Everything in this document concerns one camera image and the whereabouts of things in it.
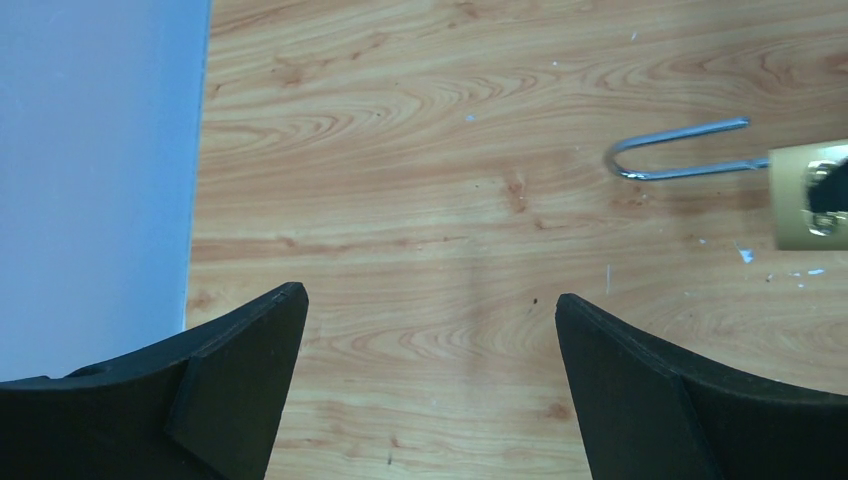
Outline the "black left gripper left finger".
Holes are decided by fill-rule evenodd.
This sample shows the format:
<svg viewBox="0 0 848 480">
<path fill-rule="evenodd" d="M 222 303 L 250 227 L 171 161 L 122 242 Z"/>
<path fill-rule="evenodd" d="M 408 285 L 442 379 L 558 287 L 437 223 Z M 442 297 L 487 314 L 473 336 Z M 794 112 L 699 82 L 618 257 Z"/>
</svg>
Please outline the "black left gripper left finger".
<svg viewBox="0 0 848 480">
<path fill-rule="evenodd" d="M 309 306 L 282 284 L 62 378 L 1 385 L 5 479 L 261 479 Z"/>
</svg>

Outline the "brass padlock steel shackle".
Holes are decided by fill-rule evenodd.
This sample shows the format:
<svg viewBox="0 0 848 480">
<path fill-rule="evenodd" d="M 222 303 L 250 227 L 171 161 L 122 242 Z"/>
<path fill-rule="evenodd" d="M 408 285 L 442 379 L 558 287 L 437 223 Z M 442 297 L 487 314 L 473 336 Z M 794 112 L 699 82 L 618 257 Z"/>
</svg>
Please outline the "brass padlock steel shackle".
<svg viewBox="0 0 848 480">
<path fill-rule="evenodd" d="M 769 171 L 775 217 L 775 243 L 786 251 L 847 249 L 847 141 L 845 139 L 771 150 L 762 158 L 665 170 L 637 170 L 620 165 L 617 156 L 647 146 L 746 128 L 747 117 L 634 136 L 613 143 L 603 155 L 615 175 L 634 181 L 662 181 L 697 176 Z"/>
</svg>

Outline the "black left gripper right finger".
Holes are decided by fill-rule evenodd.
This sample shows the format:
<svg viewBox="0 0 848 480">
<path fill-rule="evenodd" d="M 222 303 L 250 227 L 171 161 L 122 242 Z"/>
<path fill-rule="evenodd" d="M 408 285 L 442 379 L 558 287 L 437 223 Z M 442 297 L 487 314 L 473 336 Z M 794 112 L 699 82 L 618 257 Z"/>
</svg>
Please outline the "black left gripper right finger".
<svg viewBox="0 0 848 480">
<path fill-rule="evenodd" d="M 847 399 L 753 375 L 575 294 L 555 323 L 596 479 L 843 479 Z"/>
</svg>

